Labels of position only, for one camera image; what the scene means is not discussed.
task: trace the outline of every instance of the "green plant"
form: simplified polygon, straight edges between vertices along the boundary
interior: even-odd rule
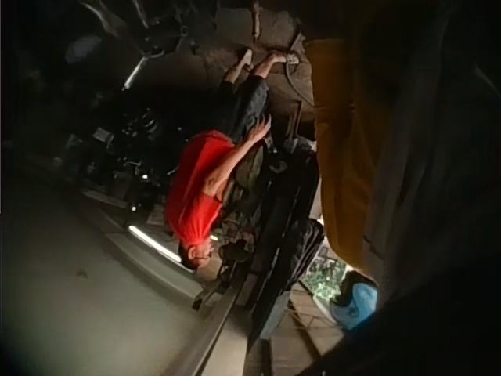
[[[345,268],[346,264],[340,260],[319,256],[313,260],[302,280],[315,296],[329,300],[340,293]]]

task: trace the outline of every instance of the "bare leg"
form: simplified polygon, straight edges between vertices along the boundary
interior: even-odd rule
[[[236,80],[238,80],[238,77],[240,76],[240,72],[242,71],[243,66],[251,65],[251,63],[252,63],[252,50],[247,49],[247,51],[243,54],[242,58],[235,64],[233,64],[232,67],[226,71],[222,80],[234,84]]]
[[[263,78],[267,78],[269,75],[269,71],[272,69],[274,63],[297,63],[296,61],[292,62],[291,58],[287,59],[288,55],[281,52],[271,52],[269,53],[263,61],[261,61],[256,67],[249,73],[250,76],[259,76]]]

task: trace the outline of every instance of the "hand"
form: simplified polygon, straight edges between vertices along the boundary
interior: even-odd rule
[[[261,116],[259,123],[255,125],[246,136],[246,141],[252,143],[253,145],[258,141],[261,141],[272,127],[272,115],[265,117]]]

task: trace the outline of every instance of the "red shirt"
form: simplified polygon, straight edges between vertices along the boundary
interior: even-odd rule
[[[193,137],[181,154],[164,217],[186,245],[198,245],[211,234],[222,202],[202,193],[202,185],[234,147],[224,134],[209,131]]]

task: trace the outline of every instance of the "railing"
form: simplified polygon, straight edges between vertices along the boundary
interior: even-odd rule
[[[204,331],[200,333],[196,342],[181,354],[172,367],[169,367],[168,371],[164,373],[165,376],[196,376],[199,374],[242,289],[247,274],[246,269],[245,265],[237,266],[231,285],[205,320]]]

